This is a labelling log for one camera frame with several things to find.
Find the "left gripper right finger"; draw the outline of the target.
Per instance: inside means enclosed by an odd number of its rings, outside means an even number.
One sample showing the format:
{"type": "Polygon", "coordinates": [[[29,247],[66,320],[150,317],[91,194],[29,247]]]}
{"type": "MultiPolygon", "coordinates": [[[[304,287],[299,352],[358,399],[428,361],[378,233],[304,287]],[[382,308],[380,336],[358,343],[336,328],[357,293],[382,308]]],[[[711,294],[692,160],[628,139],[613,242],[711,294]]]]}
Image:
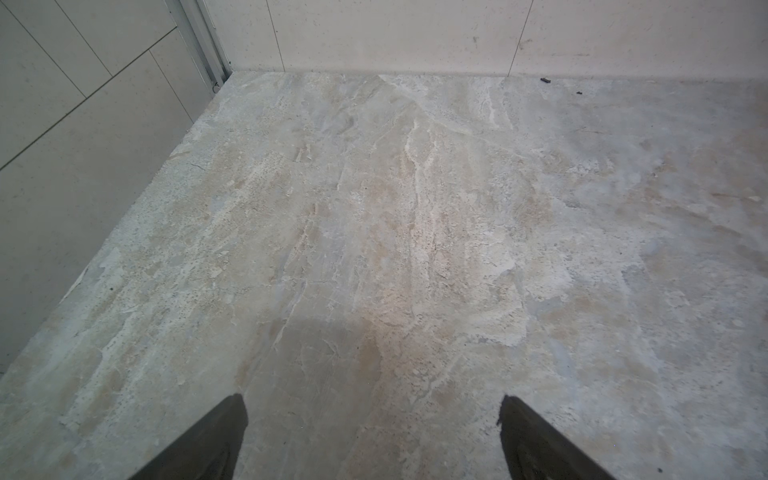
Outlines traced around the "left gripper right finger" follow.
{"type": "Polygon", "coordinates": [[[517,396],[504,396],[497,425],[512,479],[615,479],[517,396]]]}

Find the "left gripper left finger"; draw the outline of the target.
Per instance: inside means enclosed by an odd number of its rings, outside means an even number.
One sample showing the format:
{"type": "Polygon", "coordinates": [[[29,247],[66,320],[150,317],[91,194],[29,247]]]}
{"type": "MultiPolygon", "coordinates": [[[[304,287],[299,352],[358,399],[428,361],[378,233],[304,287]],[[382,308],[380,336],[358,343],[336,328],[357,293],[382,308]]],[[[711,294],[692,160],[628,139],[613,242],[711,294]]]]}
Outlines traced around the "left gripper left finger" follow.
{"type": "Polygon", "coordinates": [[[243,396],[230,395],[130,480],[232,479],[247,426],[243,396]]]}

